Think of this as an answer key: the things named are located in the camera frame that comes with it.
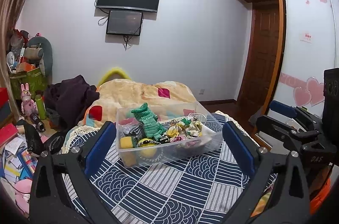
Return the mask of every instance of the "yellow-green cylinder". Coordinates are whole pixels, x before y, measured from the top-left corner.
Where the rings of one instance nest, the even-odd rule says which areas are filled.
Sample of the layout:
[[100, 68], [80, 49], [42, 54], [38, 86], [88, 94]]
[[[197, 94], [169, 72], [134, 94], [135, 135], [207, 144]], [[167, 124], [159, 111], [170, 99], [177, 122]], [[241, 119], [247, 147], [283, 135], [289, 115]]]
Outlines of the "yellow-green cylinder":
[[45, 120], [46, 119], [46, 110], [45, 110], [45, 106], [43, 104], [43, 100], [42, 100], [41, 95], [38, 94], [38, 95], [35, 96], [35, 102], [37, 104], [40, 120]]

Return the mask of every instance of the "yellow ball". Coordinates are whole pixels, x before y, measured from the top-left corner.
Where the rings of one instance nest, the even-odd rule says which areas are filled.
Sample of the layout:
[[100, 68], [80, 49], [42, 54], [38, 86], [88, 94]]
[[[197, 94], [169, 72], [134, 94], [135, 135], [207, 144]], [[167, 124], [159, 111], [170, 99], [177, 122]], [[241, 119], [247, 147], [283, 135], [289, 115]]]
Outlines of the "yellow ball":
[[[152, 139], [144, 138], [144, 139], [141, 139], [138, 142], [138, 144], [142, 143], [143, 141], [146, 141], [146, 140], [152, 141]], [[151, 147], [151, 146], [156, 146], [156, 144], [144, 144], [144, 145], [141, 145], [140, 147]], [[144, 151], [140, 151], [140, 155], [145, 157], [145, 158], [153, 158], [155, 156], [156, 152], [157, 152], [156, 148], [150, 148], [150, 149], [146, 149]]]

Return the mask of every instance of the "plastic storage box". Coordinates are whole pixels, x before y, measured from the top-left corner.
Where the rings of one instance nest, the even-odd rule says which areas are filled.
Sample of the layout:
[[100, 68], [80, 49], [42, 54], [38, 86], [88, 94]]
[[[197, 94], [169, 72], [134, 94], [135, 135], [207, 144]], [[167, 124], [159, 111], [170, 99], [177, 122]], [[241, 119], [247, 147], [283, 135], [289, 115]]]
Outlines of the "plastic storage box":
[[203, 136], [151, 147], [121, 149], [120, 138], [124, 137], [123, 128], [138, 124], [138, 121], [131, 113], [133, 109], [119, 109], [116, 119], [116, 149], [126, 168], [167, 163], [218, 150], [223, 141], [222, 125], [199, 102], [182, 103], [167, 106], [150, 106], [149, 109], [157, 114], [158, 121], [165, 128], [169, 128], [172, 119], [187, 117], [190, 113], [201, 113], [206, 116], [206, 123], [203, 125], [202, 130]]

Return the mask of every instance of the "green storage bin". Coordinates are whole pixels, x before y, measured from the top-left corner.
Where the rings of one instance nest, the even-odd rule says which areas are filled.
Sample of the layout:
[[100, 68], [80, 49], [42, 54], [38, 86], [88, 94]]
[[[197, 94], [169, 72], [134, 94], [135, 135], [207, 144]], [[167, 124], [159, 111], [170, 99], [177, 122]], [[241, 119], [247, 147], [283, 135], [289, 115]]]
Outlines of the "green storage bin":
[[35, 99], [37, 90], [44, 91], [47, 88], [47, 78], [40, 71], [40, 67], [29, 72], [23, 71], [10, 74], [13, 96], [15, 99], [21, 99], [21, 84], [29, 84], [29, 91], [32, 94], [32, 99]]

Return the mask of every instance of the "pink bunny figurine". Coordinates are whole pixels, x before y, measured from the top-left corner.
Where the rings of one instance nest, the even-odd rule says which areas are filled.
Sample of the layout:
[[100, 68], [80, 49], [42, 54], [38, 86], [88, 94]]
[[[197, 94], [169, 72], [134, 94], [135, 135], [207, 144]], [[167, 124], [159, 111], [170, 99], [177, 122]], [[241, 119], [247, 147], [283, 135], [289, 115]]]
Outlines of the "pink bunny figurine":
[[21, 84], [21, 100], [21, 111], [25, 114], [26, 118], [30, 120], [31, 113], [36, 113], [36, 106], [32, 100], [32, 94], [29, 92], [28, 83], [26, 83], [26, 88]]

